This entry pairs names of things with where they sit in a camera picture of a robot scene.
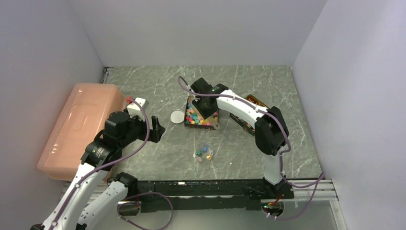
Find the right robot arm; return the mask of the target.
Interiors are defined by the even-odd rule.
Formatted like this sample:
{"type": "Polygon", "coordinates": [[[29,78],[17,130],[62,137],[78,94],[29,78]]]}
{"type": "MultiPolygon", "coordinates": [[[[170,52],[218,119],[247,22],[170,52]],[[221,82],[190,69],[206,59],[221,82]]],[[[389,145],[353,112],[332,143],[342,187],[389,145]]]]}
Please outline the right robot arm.
{"type": "Polygon", "coordinates": [[[289,146],[289,131],[279,108],[267,108],[254,104],[235,94],[228,87],[212,86],[199,78],[190,87],[194,95],[192,104],[204,118],[211,117],[217,110],[225,110],[254,128],[255,144],[265,154],[264,194],[270,199],[282,193],[279,183],[284,177],[281,148],[289,146]]]}

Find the gold tin of star candies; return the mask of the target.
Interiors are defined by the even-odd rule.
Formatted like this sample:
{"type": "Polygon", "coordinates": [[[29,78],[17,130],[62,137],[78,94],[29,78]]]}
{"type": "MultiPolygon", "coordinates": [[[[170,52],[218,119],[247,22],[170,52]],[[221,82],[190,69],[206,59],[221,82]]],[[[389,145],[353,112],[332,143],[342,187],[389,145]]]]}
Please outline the gold tin of star candies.
{"type": "Polygon", "coordinates": [[[193,96],[188,96],[183,120],[184,127],[191,129],[218,130],[220,128],[219,110],[217,110],[209,118],[204,119],[193,106],[193,100],[193,96]]]}

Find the clear plastic jar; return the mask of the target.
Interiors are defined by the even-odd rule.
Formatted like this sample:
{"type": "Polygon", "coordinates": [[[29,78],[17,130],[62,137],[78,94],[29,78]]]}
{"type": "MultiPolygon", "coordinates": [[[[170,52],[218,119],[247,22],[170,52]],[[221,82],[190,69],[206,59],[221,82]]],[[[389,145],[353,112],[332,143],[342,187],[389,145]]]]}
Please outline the clear plastic jar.
{"type": "Polygon", "coordinates": [[[195,146],[193,158],[199,163],[211,161],[214,151],[210,144],[206,142],[199,143],[195,146]]]}

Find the gold tin of lollipops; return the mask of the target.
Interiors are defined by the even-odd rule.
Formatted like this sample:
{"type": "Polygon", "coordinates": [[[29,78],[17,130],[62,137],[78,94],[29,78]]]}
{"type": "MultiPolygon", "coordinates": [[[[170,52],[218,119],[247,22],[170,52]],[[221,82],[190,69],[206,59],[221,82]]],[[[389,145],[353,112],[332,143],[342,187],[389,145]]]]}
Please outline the gold tin of lollipops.
{"type": "Polygon", "coordinates": [[[270,109],[269,106],[251,94],[246,96],[244,100],[235,94],[235,98],[227,100],[227,103],[227,111],[230,112],[231,118],[251,136],[255,136],[256,119],[263,116],[259,110],[270,109]]]}

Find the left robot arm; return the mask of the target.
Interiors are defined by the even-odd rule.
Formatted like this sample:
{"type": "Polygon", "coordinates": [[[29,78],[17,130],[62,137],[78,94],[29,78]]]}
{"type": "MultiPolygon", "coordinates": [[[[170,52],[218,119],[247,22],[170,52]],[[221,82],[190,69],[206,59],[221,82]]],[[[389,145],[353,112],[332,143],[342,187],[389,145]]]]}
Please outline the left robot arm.
{"type": "Polygon", "coordinates": [[[110,169],[122,161],[122,150],[136,141],[142,146],[158,143],[165,132],[158,118],[151,120],[130,116],[127,111],[113,112],[81,157],[72,183],[54,211],[43,223],[32,225],[33,230],[93,230],[109,210],[121,200],[132,201],[139,192],[137,179],[119,173],[108,188],[90,204],[93,191],[110,169]]]}

